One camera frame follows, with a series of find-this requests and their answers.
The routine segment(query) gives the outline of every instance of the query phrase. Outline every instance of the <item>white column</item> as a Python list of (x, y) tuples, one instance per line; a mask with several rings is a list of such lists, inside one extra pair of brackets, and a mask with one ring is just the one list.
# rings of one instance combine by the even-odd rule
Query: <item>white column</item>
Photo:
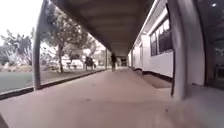
[(204, 85), (204, 41), (195, 2), (194, 0), (178, 0), (178, 3), (185, 31), (185, 44), (187, 47), (187, 85)]
[(177, 0), (168, 0), (174, 46), (174, 98), (183, 100), (187, 85), (187, 54), (183, 22)]
[(134, 66), (134, 55), (133, 55), (133, 48), (132, 48), (131, 49), (131, 67), (134, 68), (133, 66)]
[(40, 33), (41, 25), (45, 17), (45, 9), (47, 7), (48, 1), (43, 0), (41, 10), (38, 17), (38, 22), (35, 28), (34, 41), (33, 41), (33, 52), (32, 52), (32, 69), (33, 69), (33, 88), (34, 90), (40, 89)]
[(107, 49), (105, 50), (105, 69), (107, 69)]

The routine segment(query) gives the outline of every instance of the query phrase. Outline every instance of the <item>white wall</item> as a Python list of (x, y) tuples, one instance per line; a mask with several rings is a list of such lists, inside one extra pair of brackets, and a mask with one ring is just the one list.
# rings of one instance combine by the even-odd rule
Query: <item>white wall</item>
[(139, 46), (136, 46), (134, 48), (133, 56), (134, 56), (134, 68), (142, 69), (142, 62), (141, 62), (142, 60), (140, 58), (140, 47)]
[(131, 52), (128, 54), (128, 66), (131, 67)]
[[(145, 27), (147, 28), (147, 32), (152, 31), (152, 28), (155, 27), (157, 19), (166, 8), (166, 2), (166, 0), (157, 1), (155, 10), (151, 13), (148, 21), (146, 21)], [(168, 77), (173, 77), (173, 52), (163, 53), (152, 57), (150, 37), (148, 35), (140, 35), (140, 38), (140, 41), (143, 43), (143, 60), (140, 60), (139, 46), (135, 46), (135, 68), (141, 68), (143, 71), (151, 71)]]

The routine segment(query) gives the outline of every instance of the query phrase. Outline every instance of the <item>window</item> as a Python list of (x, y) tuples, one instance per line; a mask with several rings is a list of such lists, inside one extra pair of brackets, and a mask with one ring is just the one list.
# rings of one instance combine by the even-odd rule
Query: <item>window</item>
[(141, 64), (143, 64), (143, 45), (140, 45), (140, 59), (141, 59)]
[(166, 53), (172, 50), (170, 23), (168, 18), (151, 34), (151, 56)]
[(151, 35), (151, 56), (157, 55), (157, 39), (156, 34)]

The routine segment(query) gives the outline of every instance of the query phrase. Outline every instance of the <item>roof overhang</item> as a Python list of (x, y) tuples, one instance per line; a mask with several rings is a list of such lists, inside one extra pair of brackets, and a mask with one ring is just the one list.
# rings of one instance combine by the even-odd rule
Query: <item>roof overhang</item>
[(132, 48), (154, 0), (52, 0), (117, 56)]

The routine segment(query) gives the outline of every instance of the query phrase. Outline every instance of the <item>sky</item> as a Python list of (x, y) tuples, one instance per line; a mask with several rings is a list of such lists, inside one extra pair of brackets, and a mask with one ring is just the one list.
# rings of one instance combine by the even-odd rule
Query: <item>sky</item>
[(41, 3), (42, 0), (1, 0), (0, 35), (6, 35), (7, 29), (15, 35), (30, 35), (36, 25)]

